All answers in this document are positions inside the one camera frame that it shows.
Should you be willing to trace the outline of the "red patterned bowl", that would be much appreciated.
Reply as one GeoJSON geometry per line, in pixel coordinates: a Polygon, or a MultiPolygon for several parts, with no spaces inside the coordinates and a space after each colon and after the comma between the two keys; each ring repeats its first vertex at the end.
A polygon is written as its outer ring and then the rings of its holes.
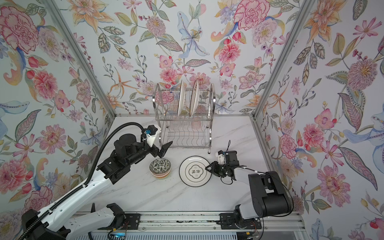
{"type": "Polygon", "coordinates": [[[167,159],[156,159],[150,163],[149,169],[153,176],[163,177],[171,171],[171,162],[167,159]]]}

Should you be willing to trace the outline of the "white plate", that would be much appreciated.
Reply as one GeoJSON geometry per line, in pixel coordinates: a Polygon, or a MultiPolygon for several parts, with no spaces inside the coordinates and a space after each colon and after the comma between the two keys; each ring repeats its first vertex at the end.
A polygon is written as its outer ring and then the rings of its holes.
{"type": "Polygon", "coordinates": [[[179,167],[179,176],[189,187],[201,187],[209,182],[212,174],[206,170],[210,163],[203,157],[192,156],[185,159],[179,167]]]}
{"type": "Polygon", "coordinates": [[[183,81],[181,81],[177,117],[179,117],[182,114],[184,102],[185,102],[185,94],[186,94],[186,85],[183,81]]]}

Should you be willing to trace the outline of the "orange white bowl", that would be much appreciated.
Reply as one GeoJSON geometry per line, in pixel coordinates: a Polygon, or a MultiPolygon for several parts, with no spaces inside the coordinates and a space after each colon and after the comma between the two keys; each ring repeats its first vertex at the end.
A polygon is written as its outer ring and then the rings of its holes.
{"type": "Polygon", "coordinates": [[[169,175],[169,173],[168,174],[164,174],[164,175],[162,175],[162,176],[155,176],[155,175],[153,175],[153,177],[154,178],[156,178],[156,179],[165,179],[167,176],[169,175]]]}

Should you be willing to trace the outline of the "pink tinted glass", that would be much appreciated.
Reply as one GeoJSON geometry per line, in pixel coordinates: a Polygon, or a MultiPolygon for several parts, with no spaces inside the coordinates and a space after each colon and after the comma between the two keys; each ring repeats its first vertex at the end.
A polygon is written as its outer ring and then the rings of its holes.
{"type": "Polygon", "coordinates": [[[199,117],[194,117],[191,123],[191,127],[193,131],[198,131],[201,129],[202,123],[199,117]]]}

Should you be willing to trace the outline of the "patterned plate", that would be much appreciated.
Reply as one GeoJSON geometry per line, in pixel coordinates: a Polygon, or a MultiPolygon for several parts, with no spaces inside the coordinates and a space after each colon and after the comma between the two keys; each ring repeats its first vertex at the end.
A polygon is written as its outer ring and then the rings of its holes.
{"type": "Polygon", "coordinates": [[[191,93],[191,102],[190,102],[190,117],[192,117],[195,114],[195,111],[198,107],[199,103],[199,97],[200,97],[200,86],[199,81],[196,80],[194,82],[192,93],[191,93]]]}

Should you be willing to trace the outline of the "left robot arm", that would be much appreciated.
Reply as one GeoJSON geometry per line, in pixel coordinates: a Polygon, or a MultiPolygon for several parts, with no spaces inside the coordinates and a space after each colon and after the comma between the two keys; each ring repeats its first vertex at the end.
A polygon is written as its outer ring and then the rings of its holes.
{"type": "Polygon", "coordinates": [[[125,211],[116,203],[99,211],[75,218],[73,215],[103,190],[120,181],[131,166],[147,155],[162,158],[172,145],[160,149],[154,144],[156,134],[145,130],[138,142],[133,134],[115,141],[110,156],[98,164],[79,186],[39,211],[28,210],[22,216],[21,240],[69,240],[97,229],[119,229],[128,223],[125,211]]]}

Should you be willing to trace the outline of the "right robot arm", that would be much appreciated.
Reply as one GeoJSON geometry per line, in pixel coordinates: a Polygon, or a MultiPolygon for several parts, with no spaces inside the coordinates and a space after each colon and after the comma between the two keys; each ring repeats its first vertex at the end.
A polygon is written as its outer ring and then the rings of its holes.
{"type": "Polygon", "coordinates": [[[237,205],[232,223],[240,228],[245,223],[265,217],[286,217],[294,210],[293,197],[275,171],[260,172],[241,165],[236,151],[217,152],[217,161],[205,170],[220,179],[229,177],[250,187],[251,202],[237,205]]]}

